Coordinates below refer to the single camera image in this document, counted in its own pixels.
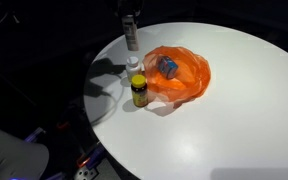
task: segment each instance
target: white round table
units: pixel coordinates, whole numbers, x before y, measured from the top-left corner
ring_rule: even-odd
[[[148,26],[138,37],[137,52],[127,50],[124,36],[107,45],[85,82],[87,116],[120,164],[149,180],[288,180],[287,52],[200,23]],[[137,108],[121,65],[162,45],[207,59],[209,87],[177,109],[162,102]]]

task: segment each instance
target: small jar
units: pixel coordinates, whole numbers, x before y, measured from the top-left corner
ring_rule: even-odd
[[[144,107],[148,104],[146,78],[143,75],[135,75],[132,78],[132,96],[134,105]]]
[[[126,73],[129,82],[132,82],[133,76],[141,74],[141,66],[137,57],[131,56],[127,58]]]

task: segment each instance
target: bottle cap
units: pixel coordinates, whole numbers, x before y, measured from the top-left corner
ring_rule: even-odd
[[[145,86],[146,84],[146,78],[143,75],[135,75],[132,78],[132,86],[134,86],[135,88],[141,88],[143,86]]]
[[[131,67],[138,66],[138,58],[135,56],[131,56],[131,57],[127,58],[127,65],[129,65]]]

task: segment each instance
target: orange plastic bag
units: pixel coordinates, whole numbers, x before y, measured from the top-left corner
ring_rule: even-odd
[[[156,67],[159,56],[170,57],[178,69],[175,78],[166,79]],[[143,60],[148,89],[164,101],[190,100],[203,95],[210,79],[208,62],[183,47],[161,46],[145,55]]]

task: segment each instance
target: yellow label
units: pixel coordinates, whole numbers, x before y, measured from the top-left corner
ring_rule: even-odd
[[[133,102],[134,102],[135,106],[143,107],[143,106],[147,105],[147,103],[148,103],[147,91],[142,91],[142,92],[132,91],[132,95],[133,95]]]

